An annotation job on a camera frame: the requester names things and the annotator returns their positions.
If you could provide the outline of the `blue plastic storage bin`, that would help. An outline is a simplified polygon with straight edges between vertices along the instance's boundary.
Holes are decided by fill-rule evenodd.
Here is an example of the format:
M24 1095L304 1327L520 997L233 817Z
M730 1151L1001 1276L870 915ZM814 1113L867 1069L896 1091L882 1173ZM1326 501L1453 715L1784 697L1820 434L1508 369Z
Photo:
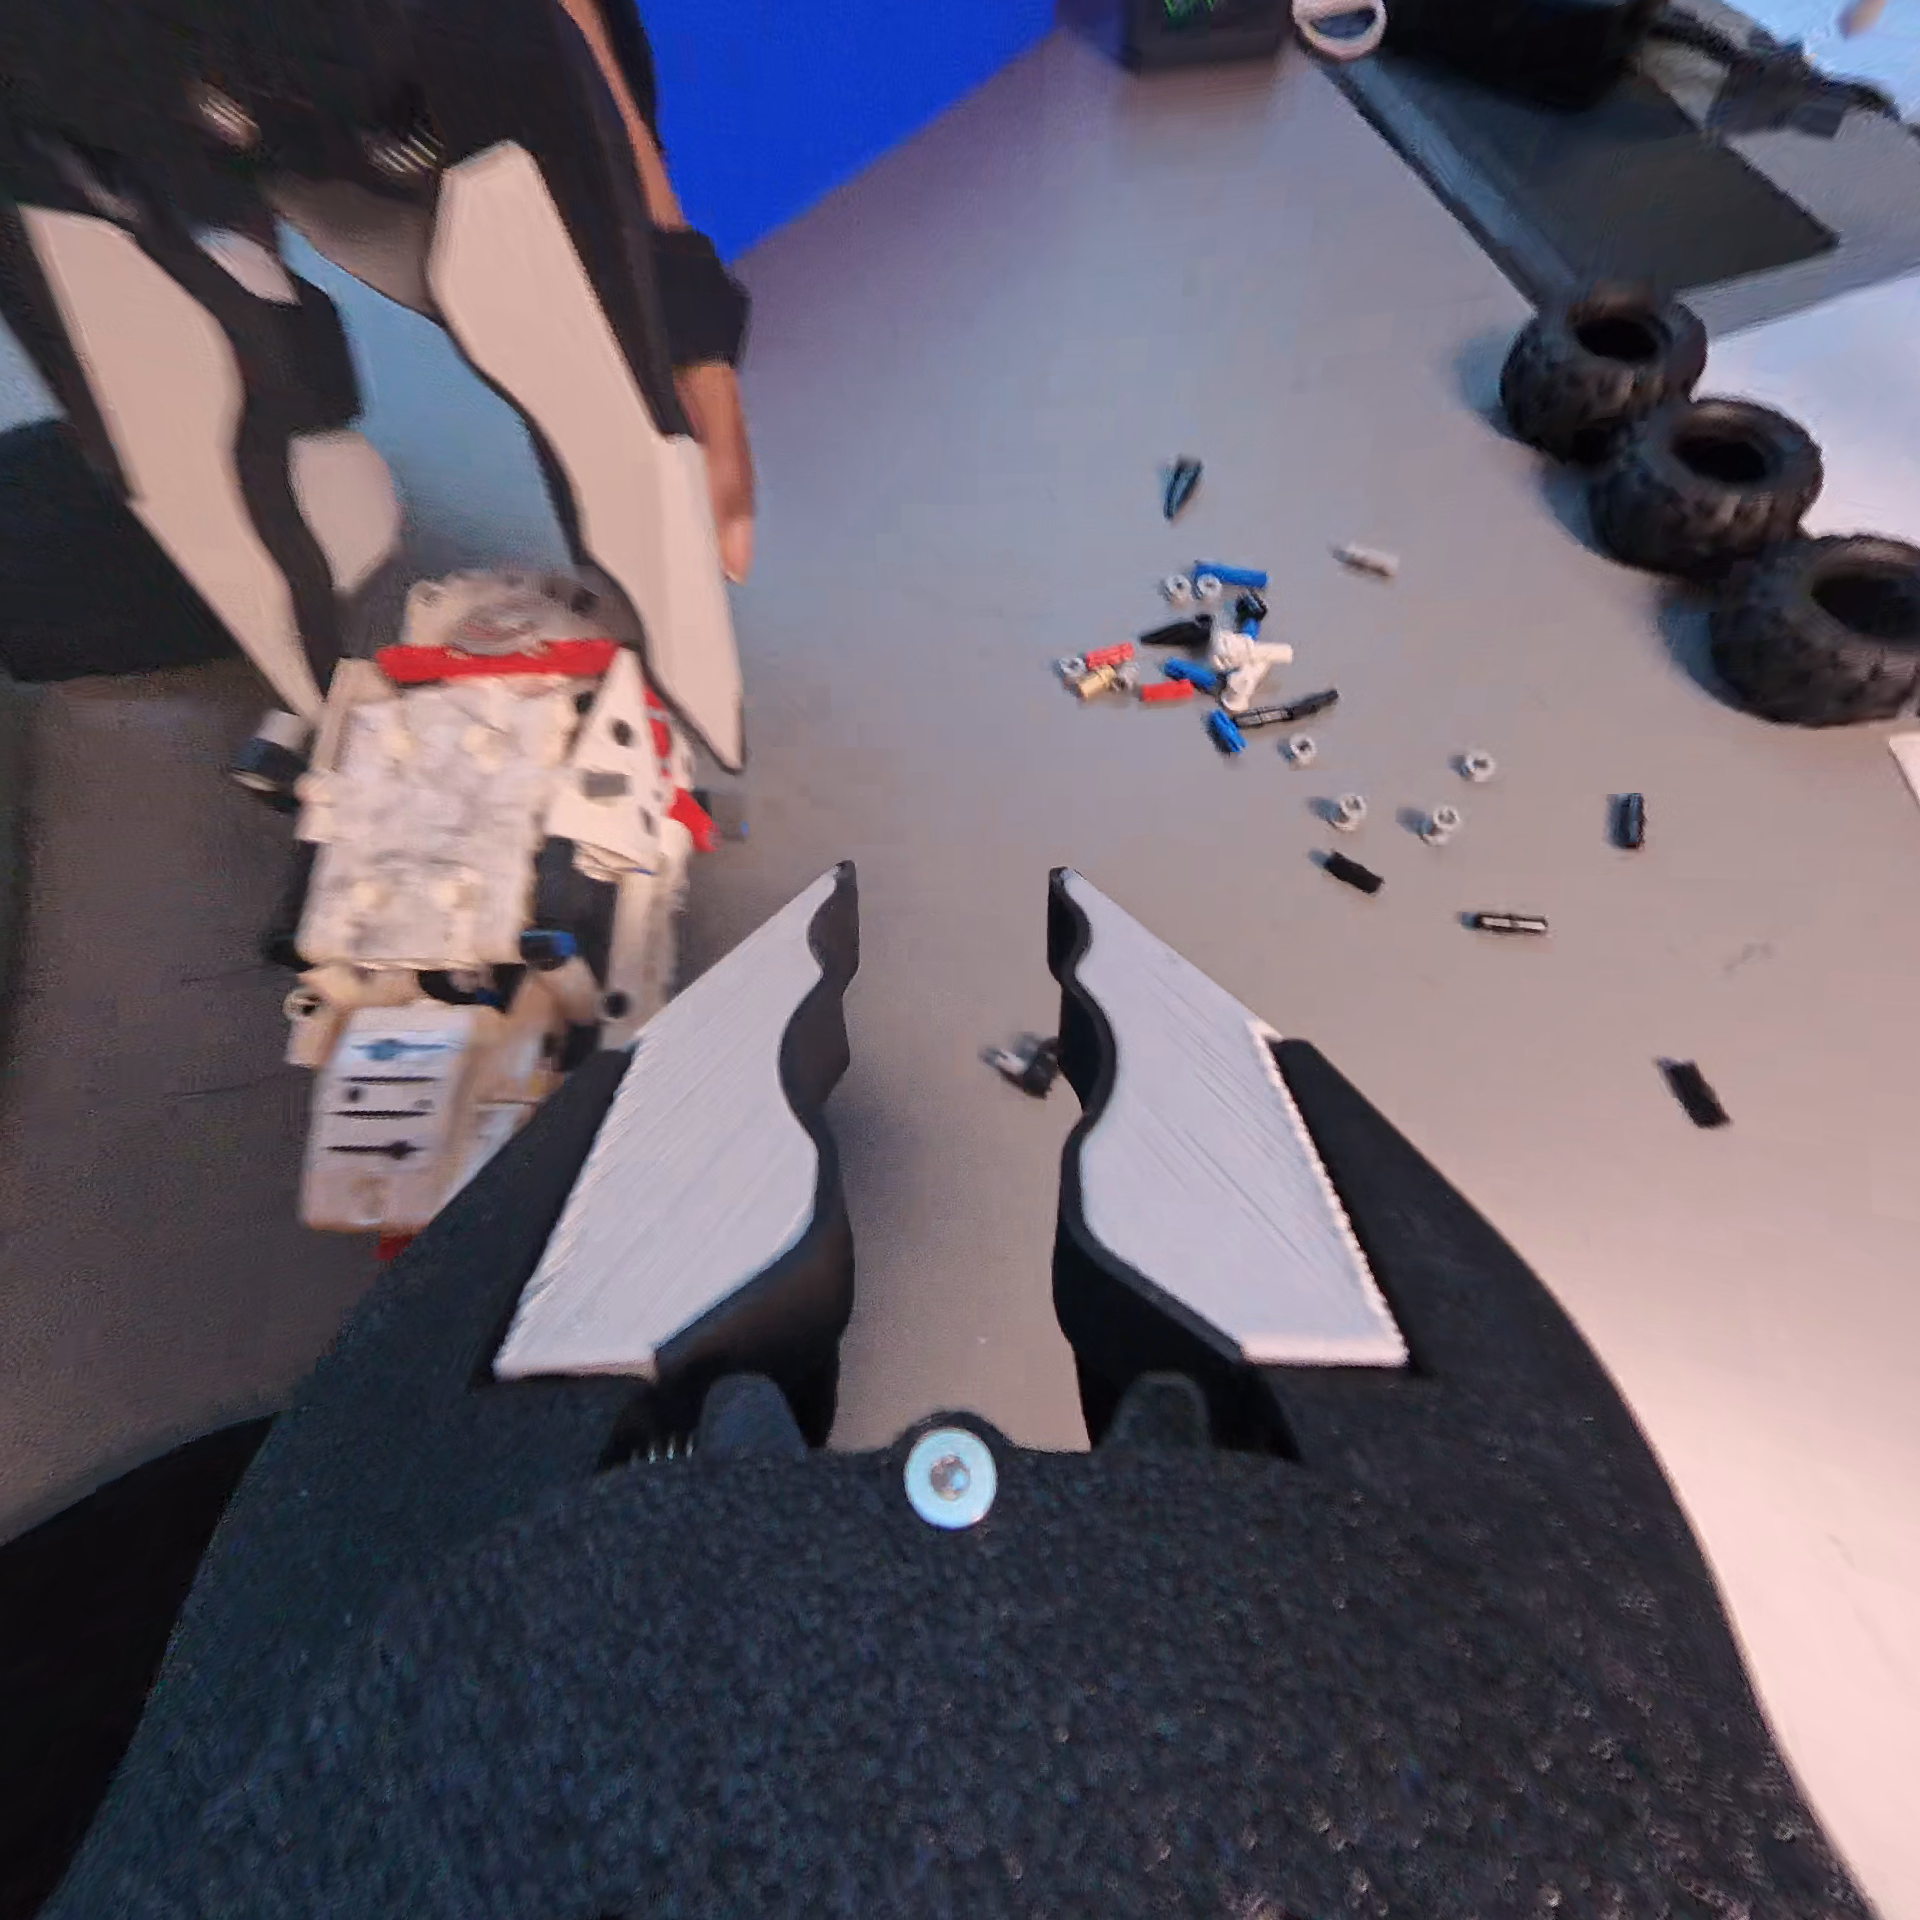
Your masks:
M665 172L726 261L1036 49L1051 3L638 3Z

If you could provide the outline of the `black digital timer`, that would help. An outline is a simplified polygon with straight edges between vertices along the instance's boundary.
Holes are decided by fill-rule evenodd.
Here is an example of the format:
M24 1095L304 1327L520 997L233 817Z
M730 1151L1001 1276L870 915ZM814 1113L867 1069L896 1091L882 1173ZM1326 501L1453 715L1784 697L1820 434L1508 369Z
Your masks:
M1291 33L1291 3L1124 3L1120 63L1144 76L1268 59Z

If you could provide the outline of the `white lego vehicle model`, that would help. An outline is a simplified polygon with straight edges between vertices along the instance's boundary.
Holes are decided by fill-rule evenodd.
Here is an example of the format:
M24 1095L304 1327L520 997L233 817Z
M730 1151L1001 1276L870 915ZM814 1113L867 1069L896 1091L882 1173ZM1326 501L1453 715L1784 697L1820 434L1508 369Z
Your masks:
M294 815L265 939L314 1074L300 1216L396 1255L676 987L688 866L736 817L578 569L416 583L321 720L235 768Z

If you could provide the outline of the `person's left hand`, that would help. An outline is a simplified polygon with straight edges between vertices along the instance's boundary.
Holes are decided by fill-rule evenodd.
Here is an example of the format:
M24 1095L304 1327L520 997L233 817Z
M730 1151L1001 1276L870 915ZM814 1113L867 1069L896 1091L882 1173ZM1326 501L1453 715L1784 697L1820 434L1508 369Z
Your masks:
M738 392L753 301L714 240L688 224L665 173L659 139L657 64L636 5L600 8L610 58L630 104L640 189L657 228L665 335L681 408L706 460L710 517L724 576L740 585L753 568L756 489Z

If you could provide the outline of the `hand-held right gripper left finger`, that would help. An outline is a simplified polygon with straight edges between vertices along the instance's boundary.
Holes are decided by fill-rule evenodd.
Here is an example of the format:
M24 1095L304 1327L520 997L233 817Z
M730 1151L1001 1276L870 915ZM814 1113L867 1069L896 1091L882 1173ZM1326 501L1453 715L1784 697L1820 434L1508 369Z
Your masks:
M854 1252L825 1106L857 957L832 866L638 1033L497 1380L835 1373Z

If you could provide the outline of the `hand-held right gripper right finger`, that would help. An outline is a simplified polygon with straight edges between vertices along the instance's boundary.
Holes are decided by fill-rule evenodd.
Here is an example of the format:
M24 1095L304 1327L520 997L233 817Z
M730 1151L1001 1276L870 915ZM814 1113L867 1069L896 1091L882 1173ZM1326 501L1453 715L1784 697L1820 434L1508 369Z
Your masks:
M1070 1264L1244 1370L1403 1370L1282 1033L1080 871L1046 881Z

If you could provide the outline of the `black knobby lego tire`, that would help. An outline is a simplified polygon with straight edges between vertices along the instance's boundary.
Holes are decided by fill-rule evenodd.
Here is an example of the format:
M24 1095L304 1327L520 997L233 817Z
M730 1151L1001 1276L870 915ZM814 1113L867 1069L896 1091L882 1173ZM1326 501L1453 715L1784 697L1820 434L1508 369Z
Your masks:
M1600 463L1622 434L1699 385L1709 336L1697 311L1646 281L1598 281L1544 305L1507 351L1512 432L1564 464Z
M1917 548L1884 536L1769 547L1720 596L1709 656L1734 703L1774 725L1900 717L1917 693Z
M1795 539L1825 476L1801 424L1742 399L1676 401L1598 468L1590 532L1633 569L1707 583Z

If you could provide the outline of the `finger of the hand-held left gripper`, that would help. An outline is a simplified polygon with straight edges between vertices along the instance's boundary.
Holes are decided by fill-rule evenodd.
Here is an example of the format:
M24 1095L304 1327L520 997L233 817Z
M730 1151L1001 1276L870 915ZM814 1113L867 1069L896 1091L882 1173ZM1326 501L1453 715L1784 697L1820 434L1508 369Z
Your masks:
M187 287L100 216L18 223L133 517L314 722L332 679L332 301L246 237L187 240Z
M426 274L468 365L556 457L586 562L638 617L657 690L740 772L742 681L704 453L661 426L534 155L498 143L444 173Z

